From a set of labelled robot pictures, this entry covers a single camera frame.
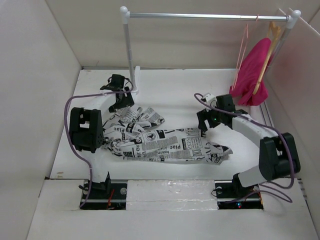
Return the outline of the newspaper print trousers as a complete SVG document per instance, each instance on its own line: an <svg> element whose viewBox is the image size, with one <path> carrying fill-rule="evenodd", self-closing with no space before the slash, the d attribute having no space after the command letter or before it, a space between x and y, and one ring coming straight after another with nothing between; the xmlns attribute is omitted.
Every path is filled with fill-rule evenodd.
<svg viewBox="0 0 320 240"><path fill-rule="evenodd" d="M165 119L153 108L140 106L117 110L103 123L101 148L128 161L167 164L219 165L233 151L206 137L200 129L160 129Z"/></svg>

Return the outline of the pink wire hanger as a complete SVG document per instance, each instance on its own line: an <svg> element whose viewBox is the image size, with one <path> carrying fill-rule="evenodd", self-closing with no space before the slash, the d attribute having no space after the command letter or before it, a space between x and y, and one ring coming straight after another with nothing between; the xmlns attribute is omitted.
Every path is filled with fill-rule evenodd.
<svg viewBox="0 0 320 240"><path fill-rule="evenodd" d="M247 49L248 45L248 39L249 39L249 25L246 24L243 30L243 35L241 39L241 44L240 44L240 49L237 57L237 63L236 63L236 72L233 80L233 84L231 86L231 89L233 90L235 86L237 85L237 80L238 80L238 74L242 65L242 62L244 60L245 52Z"/></svg>

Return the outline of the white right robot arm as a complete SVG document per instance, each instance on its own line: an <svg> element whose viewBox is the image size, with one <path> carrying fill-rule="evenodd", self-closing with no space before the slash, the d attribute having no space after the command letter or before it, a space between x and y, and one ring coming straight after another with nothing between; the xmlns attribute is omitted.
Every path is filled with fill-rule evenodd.
<svg viewBox="0 0 320 240"><path fill-rule="evenodd" d="M287 188L293 186L295 175L301 171L301 163L292 134L280 133L274 127L253 120L245 110L236 109L230 94L195 93L194 97L205 106L197 113L198 128L202 132L223 124L259 148L258 164L233 176L231 191L235 196L243 197L256 185L274 184L276 179L286 176L291 178Z"/></svg>

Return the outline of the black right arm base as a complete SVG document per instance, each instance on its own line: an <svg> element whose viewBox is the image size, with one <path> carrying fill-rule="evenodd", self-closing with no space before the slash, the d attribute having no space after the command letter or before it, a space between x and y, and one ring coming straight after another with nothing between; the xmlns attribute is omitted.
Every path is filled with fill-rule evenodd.
<svg viewBox="0 0 320 240"><path fill-rule="evenodd" d="M231 180L214 182L211 195L219 210L263 210L260 194L252 187L236 190Z"/></svg>

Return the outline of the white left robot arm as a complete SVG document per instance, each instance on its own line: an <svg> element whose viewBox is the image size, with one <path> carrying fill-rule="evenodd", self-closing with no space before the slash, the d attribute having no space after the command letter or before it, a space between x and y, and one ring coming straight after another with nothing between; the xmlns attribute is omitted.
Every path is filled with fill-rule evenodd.
<svg viewBox="0 0 320 240"><path fill-rule="evenodd" d="M129 78L113 74L84 107L65 108L71 149L89 168L88 185L100 198L111 194L106 153L121 161L166 164L208 162L214 152L196 128L160 129L164 118L135 104Z"/></svg>

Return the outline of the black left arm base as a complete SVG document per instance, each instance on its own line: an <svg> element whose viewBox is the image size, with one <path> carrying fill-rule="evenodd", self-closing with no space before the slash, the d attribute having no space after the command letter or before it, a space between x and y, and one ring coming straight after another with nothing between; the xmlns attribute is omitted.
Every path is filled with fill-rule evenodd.
<svg viewBox="0 0 320 240"><path fill-rule="evenodd" d="M79 204L81 210L126 210L128 184L126 182L111 182L110 190L98 190L91 188L88 200L87 189L89 184L78 187L82 190L82 196Z"/></svg>

